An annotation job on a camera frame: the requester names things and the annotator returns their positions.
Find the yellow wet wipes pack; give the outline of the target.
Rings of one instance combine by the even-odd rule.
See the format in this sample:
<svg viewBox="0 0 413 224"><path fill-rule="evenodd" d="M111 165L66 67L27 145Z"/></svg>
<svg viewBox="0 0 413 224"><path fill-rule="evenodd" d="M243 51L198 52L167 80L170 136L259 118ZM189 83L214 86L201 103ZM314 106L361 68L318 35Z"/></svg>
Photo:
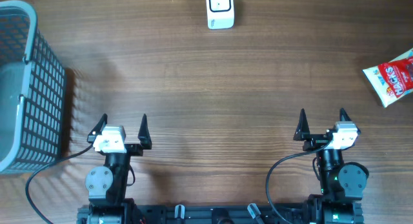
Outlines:
<svg viewBox="0 0 413 224"><path fill-rule="evenodd" d="M412 57L412 49L406 51L405 53L401 54L397 58L393 59L392 61L397 61L401 59L406 59L408 57ZM363 73L367 77L368 81L372 85L373 89L376 91L378 97L380 98L382 105L386 108L389 105L393 104L397 100L401 99L407 94L411 94L412 90L409 90L406 94L402 95L401 97L397 98L392 89L389 85L385 82L383 76L381 75L378 66L373 66L363 70Z"/></svg>

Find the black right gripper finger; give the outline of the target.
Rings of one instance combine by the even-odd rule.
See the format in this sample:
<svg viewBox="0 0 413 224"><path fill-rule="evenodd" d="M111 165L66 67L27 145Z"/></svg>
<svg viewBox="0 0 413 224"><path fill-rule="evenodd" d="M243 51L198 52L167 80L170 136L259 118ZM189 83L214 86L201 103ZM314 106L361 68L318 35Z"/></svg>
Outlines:
<svg viewBox="0 0 413 224"><path fill-rule="evenodd" d="M344 108L341 108L339 110L339 132L356 132L357 134L361 133L361 130L350 119Z"/></svg>
<svg viewBox="0 0 413 224"><path fill-rule="evenodd" d="M310 138L310 129L308 126L307 116L305 109L302 108L300 111L299 121L297 124L296 131L294 133L294 141L305 141Z"/></svg>

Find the red snack bag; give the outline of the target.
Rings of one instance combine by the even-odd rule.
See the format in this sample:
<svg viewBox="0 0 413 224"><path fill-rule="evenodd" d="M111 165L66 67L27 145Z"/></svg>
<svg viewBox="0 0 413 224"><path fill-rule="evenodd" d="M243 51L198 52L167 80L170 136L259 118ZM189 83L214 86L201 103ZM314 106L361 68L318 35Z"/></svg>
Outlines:
<svg viewBox="0 0 413 224"><path fill-rule="evenodd" d="M383 63L378 68L397 98L412 90L412 57Z"/></svg>

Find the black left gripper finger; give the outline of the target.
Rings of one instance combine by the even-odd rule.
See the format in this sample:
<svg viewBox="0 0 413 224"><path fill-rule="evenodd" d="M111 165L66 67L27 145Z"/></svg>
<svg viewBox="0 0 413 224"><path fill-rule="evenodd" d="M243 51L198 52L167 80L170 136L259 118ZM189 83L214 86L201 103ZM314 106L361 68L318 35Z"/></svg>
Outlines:
<svg viewBox="0 0 413 224"><path fill-rule="evenodd" d="M152 140L148 129L148 120L146 114L143 114L137 137L140 142L140 145L144 150L152 149Z"/></svg>
<svg viewBox="0 0 413 224"><path fill-rule="evenodd" d="M87 140L86 141L88 143L93 143L96 140L96 137L98 135L102 134L103 129L107 125L107 119L108 119L107 114L103 114L101 116L101 119L99 120L99 122L96 124L96 126L87 135Z"/></svg>

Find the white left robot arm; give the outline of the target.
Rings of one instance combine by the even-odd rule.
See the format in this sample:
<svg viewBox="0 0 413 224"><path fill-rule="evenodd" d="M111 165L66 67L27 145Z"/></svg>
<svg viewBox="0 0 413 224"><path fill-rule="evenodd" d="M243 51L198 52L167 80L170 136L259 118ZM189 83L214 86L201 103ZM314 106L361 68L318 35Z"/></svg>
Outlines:
<svg viewBox="0 0 413 224"><path fill-rule="evenodd" d="M105 157L100 167L91 169L85 178L89 204L77 211L77 223L81 224L129 224L146 222L143 213L132 198L126 197L126 188L133 185L128 175L133 174L130 159L142 156L144 150L152 148L147 116L143 115L139 143L126 143L122 125L109 125L108 116L103 114L90 131L87 142Z"/></svg>

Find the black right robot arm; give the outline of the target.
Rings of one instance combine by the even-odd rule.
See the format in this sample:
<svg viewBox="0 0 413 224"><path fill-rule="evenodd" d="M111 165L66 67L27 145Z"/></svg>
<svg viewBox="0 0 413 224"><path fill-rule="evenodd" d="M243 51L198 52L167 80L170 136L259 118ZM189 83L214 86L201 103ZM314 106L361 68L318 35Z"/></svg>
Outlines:
<svg viewBox="0 0 413 224"><path fill-rule="evenodd" d="M343 151L355 145L361 131L343 108L339 121L324 134L312 134L304 110L300 111L294 141L303 152L316 155L321 194L311 194L303 203L302 223L362 223L361 205L369 171L360 163L344 162Z"/></svg>

